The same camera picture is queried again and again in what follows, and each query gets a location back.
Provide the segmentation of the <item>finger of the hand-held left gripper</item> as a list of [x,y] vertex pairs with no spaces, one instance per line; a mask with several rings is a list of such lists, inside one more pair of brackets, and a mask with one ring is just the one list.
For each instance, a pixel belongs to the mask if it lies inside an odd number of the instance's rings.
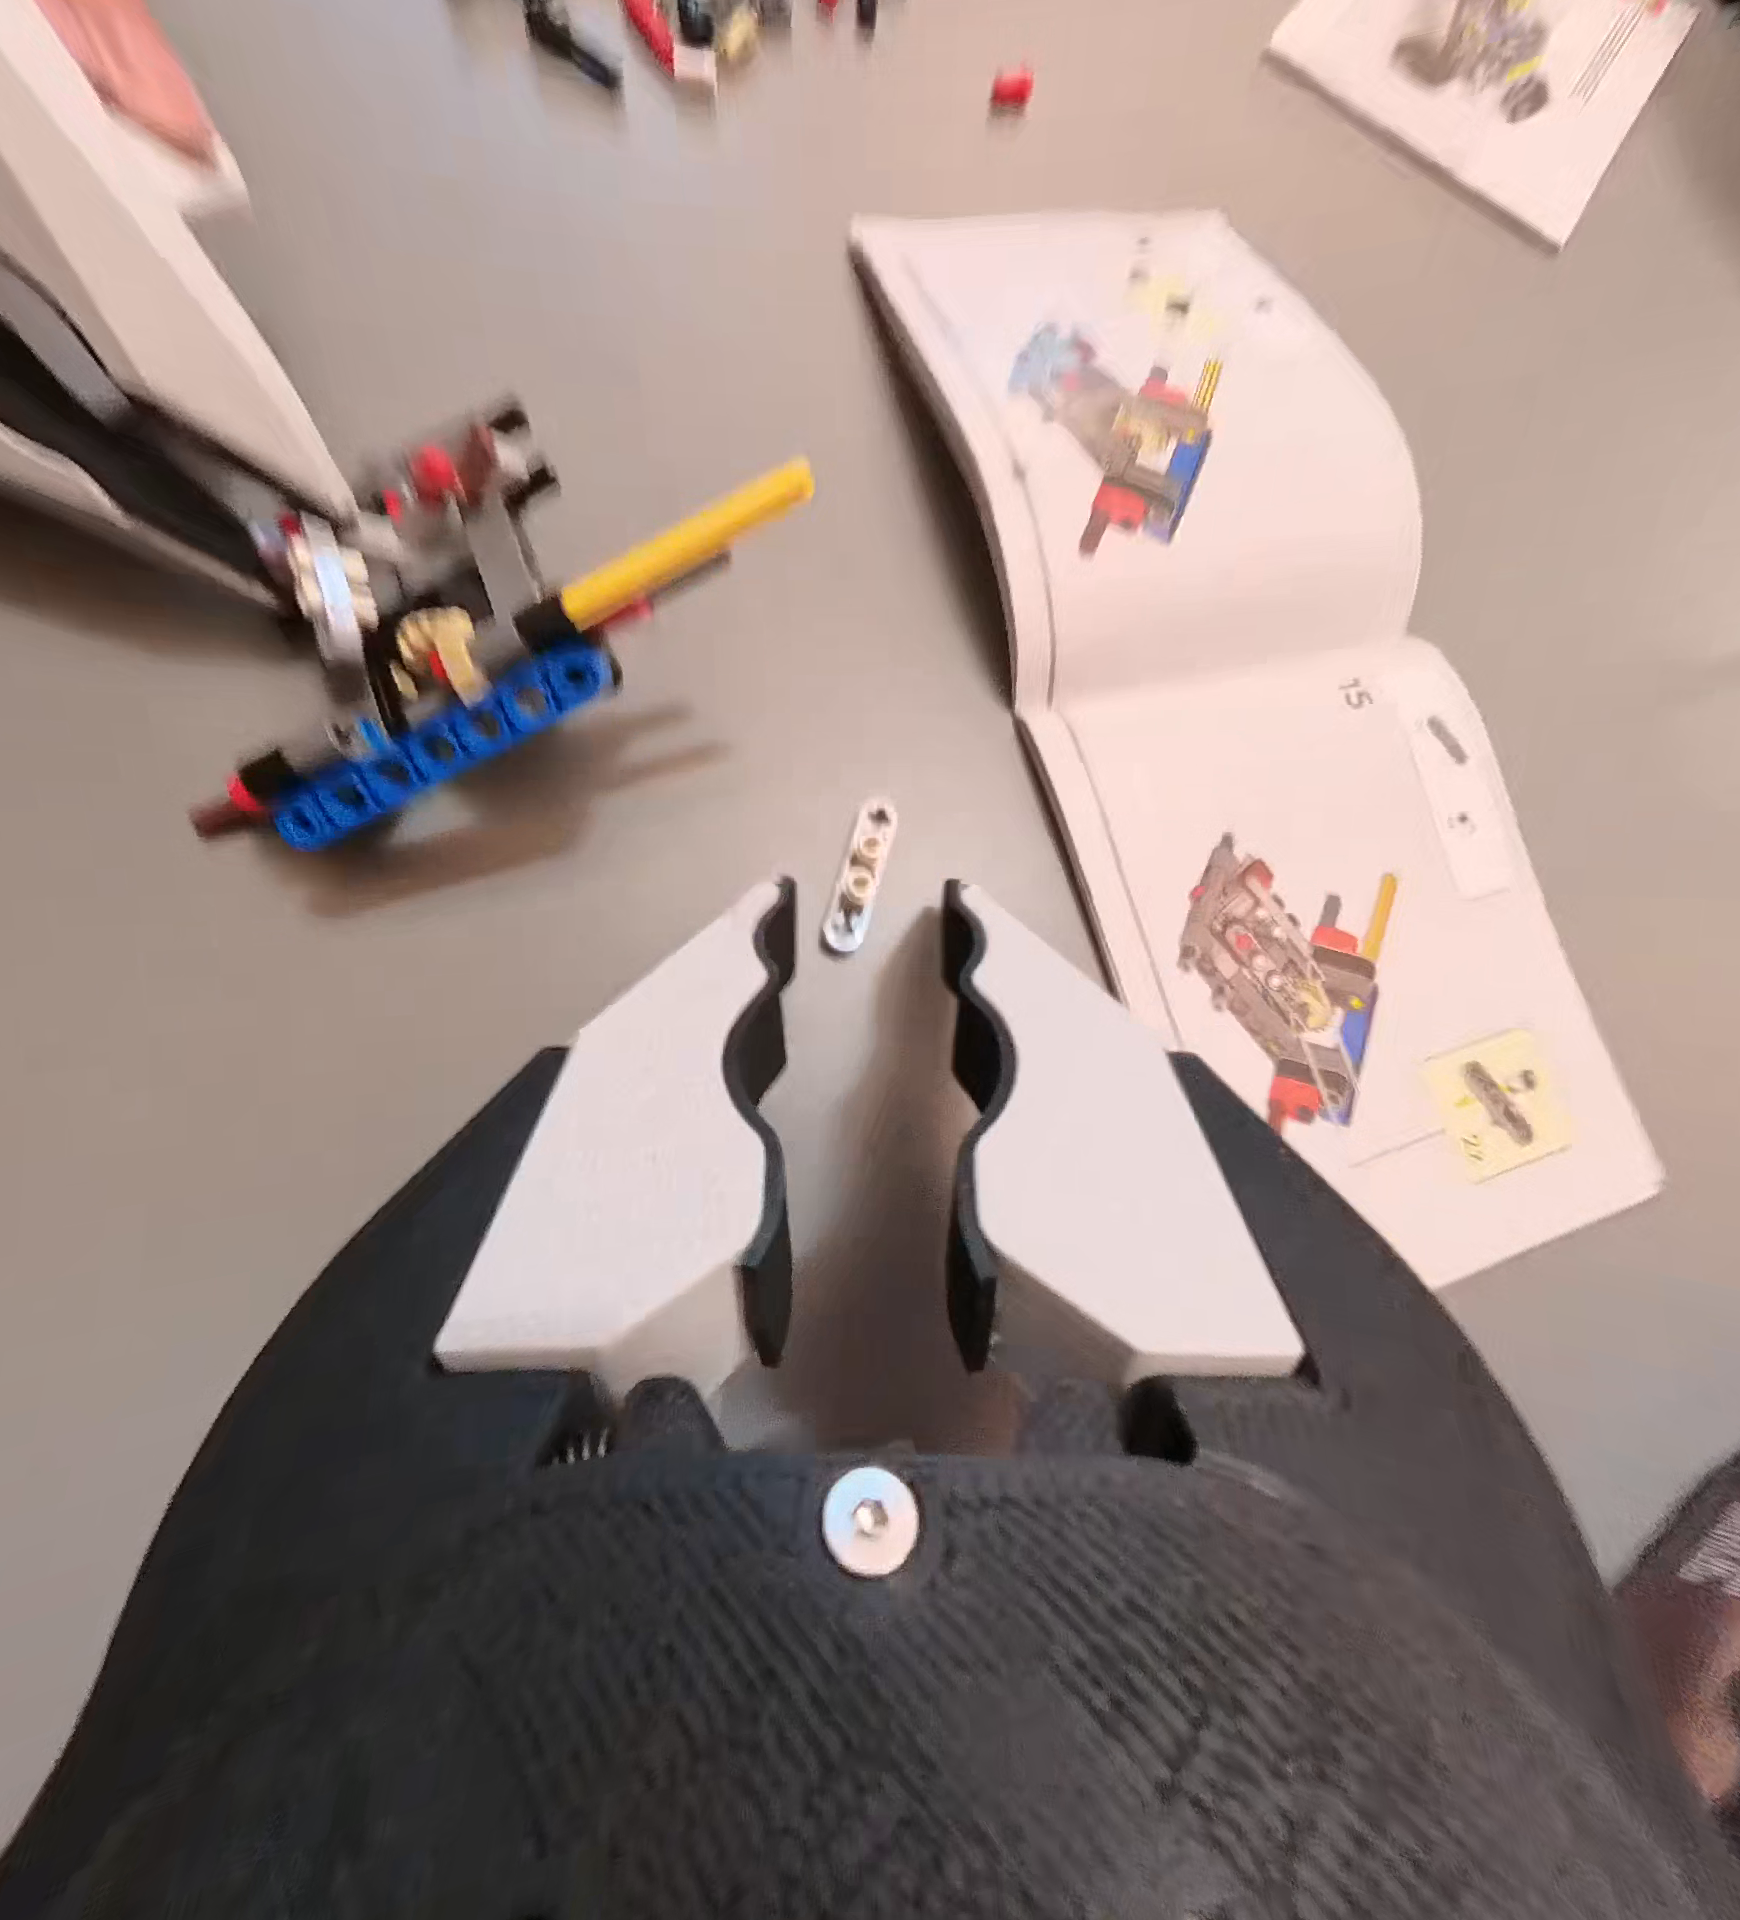
[[286,480],[138,390],[33,278],[0,270],[0,490],[90,537],[284,610]]
[[144,3],[0,3],[0,270],[33,278],[138,390],[286,480],[354,493],[192,229],[248,204],[235,155]]

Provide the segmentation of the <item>small grey lego beam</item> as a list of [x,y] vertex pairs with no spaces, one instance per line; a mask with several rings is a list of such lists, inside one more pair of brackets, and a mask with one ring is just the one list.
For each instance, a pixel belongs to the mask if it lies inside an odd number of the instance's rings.
[[867,798],[857,805],[817,925],[819,942],[829,956],[849,958],[863,945],[896,831],[897,810],[890,798]]

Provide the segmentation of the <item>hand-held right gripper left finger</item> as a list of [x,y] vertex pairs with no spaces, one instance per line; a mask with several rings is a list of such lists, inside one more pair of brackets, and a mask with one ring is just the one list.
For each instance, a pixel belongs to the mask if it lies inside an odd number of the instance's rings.
[[788,1063],[797,900],[791,877],[753,884],[577,1031],[434,1334],[441,1368],[710,1398],[781,1363],[788,1174],[762,1104]]

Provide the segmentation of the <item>open lego instruction booklet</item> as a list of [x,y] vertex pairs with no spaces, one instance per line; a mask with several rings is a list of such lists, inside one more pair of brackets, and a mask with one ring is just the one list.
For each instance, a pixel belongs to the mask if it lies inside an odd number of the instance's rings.
[[1653,1198],[1481,709],[1411,634],[1417,474],[1353,353],[1214,211],[849,246],[978,507],[1123,1003],[1435,1287]]

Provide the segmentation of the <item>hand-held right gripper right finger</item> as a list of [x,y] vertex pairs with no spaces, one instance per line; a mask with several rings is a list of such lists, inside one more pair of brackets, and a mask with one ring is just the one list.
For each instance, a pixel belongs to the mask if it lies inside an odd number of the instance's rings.
[[969,1104],[943,1260],[962,1366],[1291,1376],[1302,1339],[1171,1047],[971,882],[942,886],[937,965]]

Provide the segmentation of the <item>partly built lego assembly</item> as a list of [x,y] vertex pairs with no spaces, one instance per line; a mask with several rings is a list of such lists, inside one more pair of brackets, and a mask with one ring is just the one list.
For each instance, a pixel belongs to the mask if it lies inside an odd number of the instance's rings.
[[328,708],[245,758],[191,821],[204,842],[264,831],[328,852],[386,827],[466,771],[620,687],[613,632],[714,573],[814,494],[808,458],[757,479],[563,582],[524,513],[559,479],[506,399],[370,474],[344,519],[248,519],[266,585],[312,644]]

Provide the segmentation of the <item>pile of loose lego pieces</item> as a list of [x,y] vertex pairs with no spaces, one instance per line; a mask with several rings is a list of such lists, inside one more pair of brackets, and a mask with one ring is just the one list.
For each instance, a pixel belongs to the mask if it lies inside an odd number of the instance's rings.
[[[565,1],[520,1],[526,39],[545,57],[586,83],[617,96],[621,59],[606,47]],[[794,1],[615,1],[626,41],[640,47],[669,86],[715,93],[729,70],[764,44],[788,36]]]

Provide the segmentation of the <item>closed lego instruction booklet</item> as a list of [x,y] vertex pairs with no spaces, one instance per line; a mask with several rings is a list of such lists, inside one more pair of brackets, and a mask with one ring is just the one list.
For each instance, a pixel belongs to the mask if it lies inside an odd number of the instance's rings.
[[1696,20],[1681,1],[1302,1],[1266,59],[1560,252]]

